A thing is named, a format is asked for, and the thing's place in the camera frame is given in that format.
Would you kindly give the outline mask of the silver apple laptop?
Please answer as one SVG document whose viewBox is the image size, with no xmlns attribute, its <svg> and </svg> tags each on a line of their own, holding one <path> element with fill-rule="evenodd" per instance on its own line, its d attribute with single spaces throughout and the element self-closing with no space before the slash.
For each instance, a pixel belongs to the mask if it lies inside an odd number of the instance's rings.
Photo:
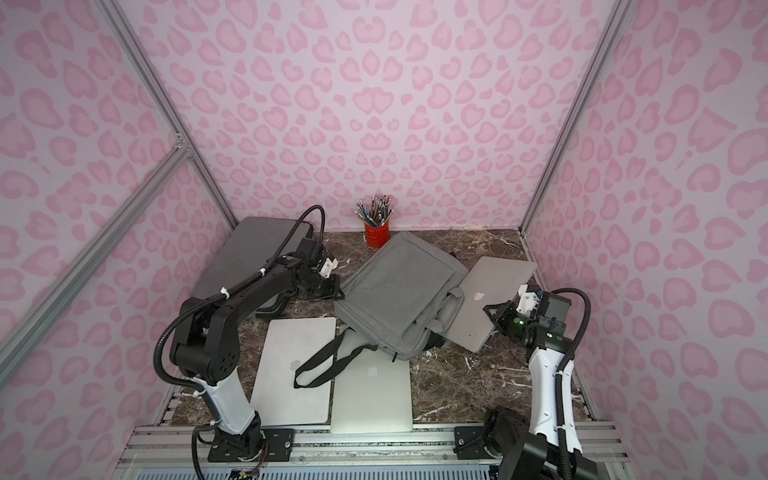
<svg viewBox="0 0 768 480">
<path fill-rule="evenodd" d="M 337 435 L 413 429 L 410 363 L 362 349 L 334 379 L 330 431 Z"/>
<path fill-rule="evenodd" d="M 268 427 L 324 424 L 331 385 L 294 387 L 295 371 L 336 335 L 333 317 L 276 319 L 269 323 L 250 404 Z"/>
<path fill-rule="evenodd" d="M 479 352 L 494 330 L 484 308 L 511 300 L 535 269 L 536 264 L 530 261 L 481 257 L 459 285 L 464 298 L 443 337 L 470 352 Z"/>
</svg>

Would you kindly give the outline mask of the grey laptop bag with strap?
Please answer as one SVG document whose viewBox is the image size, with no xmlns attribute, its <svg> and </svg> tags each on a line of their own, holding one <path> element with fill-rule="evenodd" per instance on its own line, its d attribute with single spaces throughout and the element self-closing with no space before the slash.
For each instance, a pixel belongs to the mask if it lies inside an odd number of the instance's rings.
<svg viewBox="0 0 768 480">
<path fill-rule="evenodd" d="M 343 282 L 334 313 L 346 329 L 295 370 L 293 387 L 318 388 L 365 351 L 405 361 L 444 346 L 468 273 L 454 255 L 413 233 L 393 236 Z"/>
</svg>

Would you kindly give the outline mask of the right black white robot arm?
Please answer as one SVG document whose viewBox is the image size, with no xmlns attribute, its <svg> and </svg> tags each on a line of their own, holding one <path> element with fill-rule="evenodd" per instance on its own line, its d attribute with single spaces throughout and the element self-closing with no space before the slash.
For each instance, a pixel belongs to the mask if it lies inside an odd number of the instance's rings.
<svg viewBox="0 0 768 480">
<path fill-rule="evenodd" d="M 531 376 L 529 418 L 489 410 L 484 448 L 501 459 L 499 479 L 597 479 L 595 461 L 578 439 L 572 406 L 575 353 L 587 333 L 592 304 L 580 289 L 544 291 L 524 284 L 513 299 L 484 312 L 507 338 L 522 344 Z"/>
</svg>

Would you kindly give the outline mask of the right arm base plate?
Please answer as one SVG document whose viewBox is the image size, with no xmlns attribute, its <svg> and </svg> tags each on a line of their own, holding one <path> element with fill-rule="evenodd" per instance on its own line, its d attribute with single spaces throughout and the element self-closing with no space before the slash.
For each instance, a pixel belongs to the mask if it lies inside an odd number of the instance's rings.
<svg viewBox="0 0 768 480">
<path fill-rule="evenodd" d="M 454 453 L 458 460 L 486 460 L 493 456 L 487 451 L 483 426 L 457 426 L 453 429 Z"/>
</svg>

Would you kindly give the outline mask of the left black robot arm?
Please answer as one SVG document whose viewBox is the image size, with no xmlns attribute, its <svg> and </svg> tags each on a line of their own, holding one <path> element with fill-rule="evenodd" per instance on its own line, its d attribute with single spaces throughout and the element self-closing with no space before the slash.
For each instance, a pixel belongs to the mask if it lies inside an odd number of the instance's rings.
<svg viewBox="0 0 768 480">
<path fill-rule="evenodd" d="M 261 421 L 250 405 L 237 373 L 239 328 L 252 316 L 271 318 L 288 301 L 304 294 L 311 300 L 341 300 L 334 256 L 324 237 L 305 237 L 291 252 L 282 241 L 265 265 L 231 287 L 206 298 L 192 297 L 161 333 L 153 367 L 164 382 L 190 388 L 213 416 L 214 444 L 240 459 L 264 448 Z"/>
</svg>

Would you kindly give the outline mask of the grey laptop sleeve top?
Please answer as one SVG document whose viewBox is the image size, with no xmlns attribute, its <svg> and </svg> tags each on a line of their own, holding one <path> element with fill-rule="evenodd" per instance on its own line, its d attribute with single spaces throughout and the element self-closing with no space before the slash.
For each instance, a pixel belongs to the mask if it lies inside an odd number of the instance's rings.
<svg viewBox="0 0 768 480">
<path fill-rule="evenodd" d="M 303 238 L 312 238 L 313 226 L 303 222 L 299 226 L 290 219 L 267 217 L 247 217 L 233 230 L 225 241 L 219 253 L 210 262 L 207 272 L 199 280 L 190 297 L 179 308 L 184 312 L 194 305 L 220 292 L 222 287 L 233 287 L 256 274 L 265 266 L 275 250 L 277 255 L 276 269 L 287 267 L 292 280 L 288 283 L 287 291 L 278 293 L 264 301 L 263 304 L 251 308 L 241 316 L 240 322 L 256 318 L 272 318 L 277 315 L 291 295 L 300 291 L 295 270 L 299 260 L 294 256 L 299 242 Z"/>
</svg>

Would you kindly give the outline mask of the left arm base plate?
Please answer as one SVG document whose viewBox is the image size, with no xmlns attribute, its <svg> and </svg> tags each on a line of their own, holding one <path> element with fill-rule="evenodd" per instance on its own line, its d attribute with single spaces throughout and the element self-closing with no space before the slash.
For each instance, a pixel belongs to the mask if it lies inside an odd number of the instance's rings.
<svg viewBox="0 0 768 480">
<path fill-rule="evenodd" d="M 288 462 L 295 430 L 288 428 L 251 429 L 234 435 L 216 428 L 207 460 L 210 463 Z"/>
</svg>

